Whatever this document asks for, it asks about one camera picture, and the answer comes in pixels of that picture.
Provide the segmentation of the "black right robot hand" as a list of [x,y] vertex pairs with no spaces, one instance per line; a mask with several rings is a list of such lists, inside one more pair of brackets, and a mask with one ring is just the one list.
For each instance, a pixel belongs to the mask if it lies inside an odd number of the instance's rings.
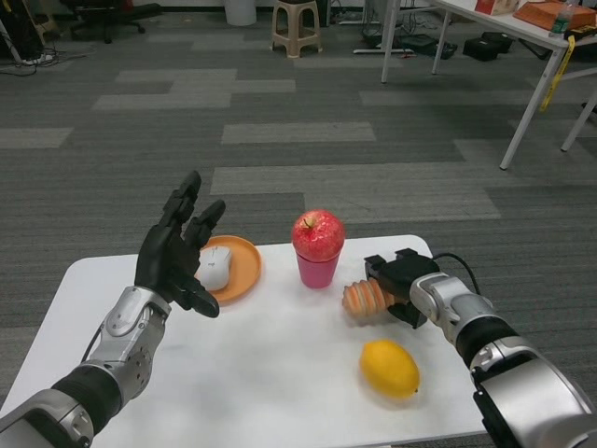
[[411,303],[410,287],[425,275],[438,273],[438,265],[417,251],[407,248],[396,251],[396,258],[385,260],[380,255],[365,258],[365,272],[369,281],[375,280],[386,304],[382,307],[392,316],[411,325],[422,326],[427,318]]

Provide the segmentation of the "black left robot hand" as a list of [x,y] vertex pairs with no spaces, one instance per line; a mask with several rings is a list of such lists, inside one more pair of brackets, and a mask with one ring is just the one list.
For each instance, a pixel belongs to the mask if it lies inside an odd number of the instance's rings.
[[217,200],[194,216],[201,176],[191,171],[173,190],[157,224],[148,231],[138,253],[134,284],[176,302],[184,310],[219,316],[219,304],[195,277],[201,250],[209,242],[226,204]]

